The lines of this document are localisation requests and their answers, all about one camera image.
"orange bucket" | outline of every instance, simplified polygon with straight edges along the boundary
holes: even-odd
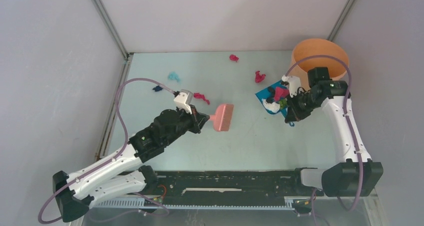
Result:
[[[301,41],[291,53],[291,65],[301,59],[314,55],[333,56],[349,66],[349,57],[347,53],[337,44],[320,38],[312,38]],[[337,61],[330,58],[312,58],[295,66],[290,72],[291,76],[300,78],[302,87],[309,90],[308,71],[315,67],[327,67],[330,77],[333,80],[339,80],[346,74],[346,69]]]

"white bracket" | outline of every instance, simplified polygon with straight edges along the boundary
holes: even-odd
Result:
[[[181,90],[179,94],[174,98],[176,107],[185,110],[188,114],[192,114],[192,108],[190,103],[192,102],[193,93],[187,90]]]
[[[117,176],[108,182],[95,188],[90,196],[94,197],[89,207],[93,208],[96,204],[127,194],[131,192],[140,192],[146,186],[145,177],[140,171],[134,171],[124,176]]]
[[[92,193],[92,191],[101,183],[108,181],[109,179],[115,177],[123,171],[132,168],[139,168],[143,164],[138,157],[135,157],[136,150],[131,144],[128,144],[126,146],[125,150],[121,153],[121,155],[119,155],[118,158],[113,159],[113,156],[115,156],[115,154],[118,153],[120,150],[121,148],[119,148],[117,151],[114,151],[112,154],[108,155],[102,160],[99,160],[93,163],[92,165],[77,172],[69,174],[67,182],[70,182],[75,178],[77,179],[76,183],[73,183],[69,186],[69,189],[75,192],[75,194],[73,195],[75,198],[84,199],[90,193]],[[80,178],[80,176],[85,172],[109,160],[112,160],[112,162],[85,176],[84,178]]]

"brush bristles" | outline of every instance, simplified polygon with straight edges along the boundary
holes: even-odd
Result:
[[[233,104],[227,104],[222,115],[221,132],[227,132],[230,129],[231,118],[233,117]]]

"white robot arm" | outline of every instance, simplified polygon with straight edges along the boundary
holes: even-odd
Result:
[[[330,169],[301,169],[302,184],[322,189],[327,196],[355,196],[361,174],[363,184],[360,195],[369,195],[383,174],[383,167],[381,163],[372,161],[361,140],[352,113],[350,94],[346,95],[348,84],[331,80],[326,67],[310,70],[308,81],[310,90],[306,91],[301,87],[298,77],[281,78],[281,83],[288,86],[290,92],[285,122],[301,121],[315,108],[322,108],[331,121],[338,164]],[[357,153],[360,153],[362,159],[361,172]]]
[[[143,163],[163,153],[167,146],[187,131],[200,133],[210,118],[190,105],[192,97],[189,91],[177,92],[174,98],[177,109],[162,111],[150,126],[131,137],[124,148],[77,172],[56,173],[53,176],[54,192],[74,181],[55,197],[62,220],[73,221],[101,201],[140,192],[146,185],[154,184],[157,180],[155,173],[150,167],[142,166]],[[139,170],[131,174],[117,176],[138,167]]]

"blue mat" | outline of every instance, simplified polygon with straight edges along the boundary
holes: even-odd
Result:
[[[283,86],[283,85],[281,85],[281,83],[280,83],[280,81],[278,81],[278,82],[276,82],[276,83],[274,83],[274,84],[272,84],[272,85],[270,85],[269,87],[272,87],[272,88],[276,88],[276,87],[281,87],[281,88],[285,88],[285,89],[287,89],[287,87],[285,87],[285,86]],[[262,105],[262,106],[264,106],[263,104],[262,104],[262,99],[267,99],[268,97],[270,97],[270,95],[271,95],[271,92],[269,92],[268,91],[268,87],[266,87],[266,88],[264,88],[263,90],[260,90],[259,92],[257,92],[257,93],[255,93],[255,95],[256,95],[256,97],[258,98],[258,100],[259,100],[259,102],[260,102],[260,104]],[[272,112],[272,111],[270,111],[270,110],[268,110],[268,109],[266,109],[265,107],[264,107],[264,109],[269,113],[269,114],[271,114],[271,115],[276,115],[276,114],[282,114],[283,116],[284,116],[284,118],[287,116],[287,106],[285,106],[284,108],[282,108],[282,109],[280,109],[278,112],[276,112],[276,113],[274,113],[274,112]],[[291,127],[294,127],[295,126],[295,124],[293,123],[293,122],[290,122],[290,123],[288,123]]]

